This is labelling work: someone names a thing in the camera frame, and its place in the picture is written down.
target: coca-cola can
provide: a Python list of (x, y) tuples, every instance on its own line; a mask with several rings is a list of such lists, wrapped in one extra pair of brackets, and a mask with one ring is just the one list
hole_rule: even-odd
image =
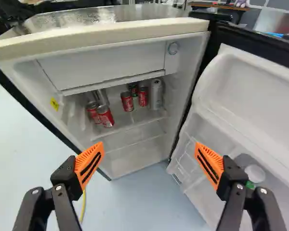
[(97, 108), (97, 113), (105, 128), (111, 128), (115, 124), (110, 108), (106, 104), (100, 105)]
[(141, 107), (148, 105), (148, 87), (140, 87), (138, 91), (138, 100)]
[(128, 87), (129, 87), (131, 96), (137, 97), (138, 96), (138, 84), (137, 83), (129, 83)]
[(121, 100), (124, 111), (131, 112), (132, 110), (134, 110), (133, 98), (129, 91), (121, 93)]
[(86, 106), (86, 109), (87, 109), (87, 112), (89, 113), (89, 116), (91, 119), (93, 119), (93, 121), (96, 123), (96, 124), (100, 124), (101, 123), (101, 120), (100, 120), (100, 117), (96, 111), (98, 107), (98, 103), (95, 102), (95, 101), (90, 101), (88, 102), (87, 106)]

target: fridge top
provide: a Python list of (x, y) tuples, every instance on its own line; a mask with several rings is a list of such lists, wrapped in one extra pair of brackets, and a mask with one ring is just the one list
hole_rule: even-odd
[(24, 23), (27, 31), (33, 34), (19, 35), (18, 28), (0, 36), (0, 61), (29, 56), (34, 59), (57, 51), (149, 38), (155, 40), (208, 30), (207, 20), (173, 17), (176, 12), (167, 6), (152, 4), (148, 7), (124, 5), (36, 15)]
[(37, 14), (27, 19), (16, 29), (20, 35), (23, 35), (58, 28), (177, 18), (183, 17), (183, 15), (184, 11), (161, 4), (90, 7)]

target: screw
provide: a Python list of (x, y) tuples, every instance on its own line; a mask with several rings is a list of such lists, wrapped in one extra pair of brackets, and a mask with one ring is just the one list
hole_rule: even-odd
[(37, 194), (38, 192), (39, 192), (39, 190), (35, 189), (35, 190), (32, 191), (32, 194)]
[(265, 189), (260, 189), (260, 192), (267, 194), (268, 192)]

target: yellow label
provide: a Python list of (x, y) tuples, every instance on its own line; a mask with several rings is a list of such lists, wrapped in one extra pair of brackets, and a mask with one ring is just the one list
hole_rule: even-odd
[(50, 104), (54, 108), (54, 110), (56, 110), (56, 111), (59, 110), (59, 104), (58, 104), (57, 100), (55, 100), (54, 98), (51, 98)]

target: red soda can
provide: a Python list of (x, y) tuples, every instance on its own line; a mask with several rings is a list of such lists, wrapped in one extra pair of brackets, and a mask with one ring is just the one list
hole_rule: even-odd
[(111, 128), (114, 124), (114, 118), (112, 117), (111, 111), (106, 104), (103, 104), (97, 108), (97, 113), (101, 119), (102, 124), (105, 128)]
[(100, 124), (101, 123), (101, 120), (100, 120), (100, 117), (96, 111), (98, 107), (98, 103), (95, 102), (95, 101), (90, 101), (88, 102), (87, 106), (86, 106), (86, 109), (87, 109), (87, 112), (89, 113), (89, 116), (91, 119), (93, 119), (93, 121), (96, 123), (96, 124)]
[(121, 93), (121, 100), (124, 111), (131, 112), (132, 110), (134, 110), (133, 98), (131, 97), (131, 93), (129, 91)]
[(148, 105), (148, 87), (140, 87), (138, 91), (138, 100), (141, 107)]

